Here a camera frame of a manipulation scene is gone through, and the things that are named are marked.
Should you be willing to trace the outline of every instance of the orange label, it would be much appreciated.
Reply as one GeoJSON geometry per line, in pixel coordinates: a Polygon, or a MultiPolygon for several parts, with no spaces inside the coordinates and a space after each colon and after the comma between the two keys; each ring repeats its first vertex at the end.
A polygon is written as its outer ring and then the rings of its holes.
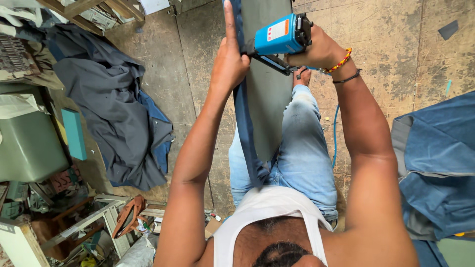
{"type": "Polygon", "coordinates": [[[287,35],[289,33],[289,20],[287,19],[285,21],[285,34],[284,35],[287,35]]]}
{"type": "Polygon", "coordinates": [[[289,20],[286,19],[267,28],[267,41],[272,41],[289,33],[289,20]]]}

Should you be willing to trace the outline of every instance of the light blue jeans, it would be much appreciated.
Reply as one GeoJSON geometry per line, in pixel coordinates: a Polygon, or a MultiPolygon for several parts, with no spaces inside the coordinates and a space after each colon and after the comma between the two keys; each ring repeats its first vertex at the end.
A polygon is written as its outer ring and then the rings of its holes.
{"type": "MultiPolygon", "coordinates": [[[[237,128],[229,148],[229,167],[231,194],[237,207],[253,188],[237,128]]],[[[338,217],[332,161],[317,101],[306,86],[295,86],[292,101],[285,107],[279,155],[264,184],[293,188],[308,197],[326,220],[338,217]]]]}

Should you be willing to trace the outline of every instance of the red yellow braided bracelet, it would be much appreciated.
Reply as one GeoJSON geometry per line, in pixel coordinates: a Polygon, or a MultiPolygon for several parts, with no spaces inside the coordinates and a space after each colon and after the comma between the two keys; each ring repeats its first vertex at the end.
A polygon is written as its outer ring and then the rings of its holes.
{"type": "Polygon", "coordinates": [[[350,58],[350,55],[352,53],[352,48],[347,48],[345,50],[348,52],[348,54],[346,54],[345,58],[342,61],[340,61],[336,66],[332,67],[331,69],[324,68],[325,72],[331,73],[331,72],[337,70],[343,64],[345,64],[346,61],[348,61],[348,59],[350,58]]]}

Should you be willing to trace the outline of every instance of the hand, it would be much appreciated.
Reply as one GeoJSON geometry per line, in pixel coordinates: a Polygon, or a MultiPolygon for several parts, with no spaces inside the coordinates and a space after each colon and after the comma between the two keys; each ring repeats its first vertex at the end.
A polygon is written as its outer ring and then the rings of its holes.
{"type": "Polygon", "coordinates": [[[347,52],[341,48],[322,28],[312,27],[312,45],[304,53],[286,55],[284,61],[292,66],[332,68],[340,62],[347,52]]]}
{"type": "Polygon", "coordinates": [[[226,37],[221,41],[218,55],[214,60],[209,87],[210,91],[213,89],[230,94],[246,76],[251,60],[247,55],[241,56],[239,52],[233,7],[229,0],[224,1],[224,19],[226,21],[226,37]]]}

